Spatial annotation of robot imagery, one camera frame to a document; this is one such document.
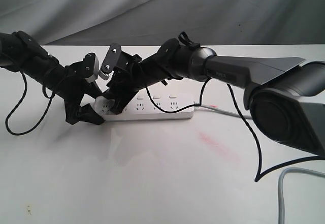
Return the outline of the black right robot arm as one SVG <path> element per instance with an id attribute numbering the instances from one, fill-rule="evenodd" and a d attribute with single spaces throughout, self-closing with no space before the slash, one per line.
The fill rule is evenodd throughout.
<path id="1" fill-rule="evenodd" d="M 146 59 L 112 44 L 105 63 L 113 76 L 103 96 L 113 100 L 115 114 L 147 86 L 170 79 L 217 79 L 244 90 L 244 108 L 266 137 L 324 156 L 323 61 L 220 56 L 181 33 Z"/>

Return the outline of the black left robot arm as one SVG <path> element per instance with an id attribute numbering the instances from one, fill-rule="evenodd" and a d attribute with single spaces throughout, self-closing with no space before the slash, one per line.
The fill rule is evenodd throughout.
<path id="1" fill-rule="evenodd" d="M 104 119 L 90 104 L 81 106 L 84 95 L 96 99 L 102 95 L 96 79 L 99 61 L 94 53 L 88 53 L 78 62 L 62 66 L 39 43 L 23 31 L 1 33 L 1 68 L 22 72 L 64 101 L 66 122 L 80 121 L 100 125 Z"/>

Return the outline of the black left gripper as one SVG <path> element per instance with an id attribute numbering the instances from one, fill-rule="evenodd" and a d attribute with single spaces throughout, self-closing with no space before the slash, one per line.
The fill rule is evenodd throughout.
<path id="1" fill-rule="evenodd" d="M 103 92 L 96 81 L 87 83 L 81 76 L 82 61 L 65 66 L 65 78 L 59 85 L 59 96 L 64 100 L 66 122 L 76 124 L 80 121 L 101 125 L 104 119 L 98 115 L 91 104 L 81 106 L 84 95 L 93 99 L 101 96 Z"/>

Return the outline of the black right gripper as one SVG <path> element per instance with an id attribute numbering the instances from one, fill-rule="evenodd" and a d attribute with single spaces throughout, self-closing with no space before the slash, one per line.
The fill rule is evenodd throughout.
<path id="1" fill-rule="evenodd" d="M 138 65 L 142 59 L 137 55 L 130 55 L 126 52 L 120 54 L 118 64 L 113 69 L 113 76 L 108 82 L 108 89 L 102 93 L 102 96 L 109 100 L 109 112 L 115 115 L 121 114 L 124 108 L 135 96 L 133 68 Z"/>

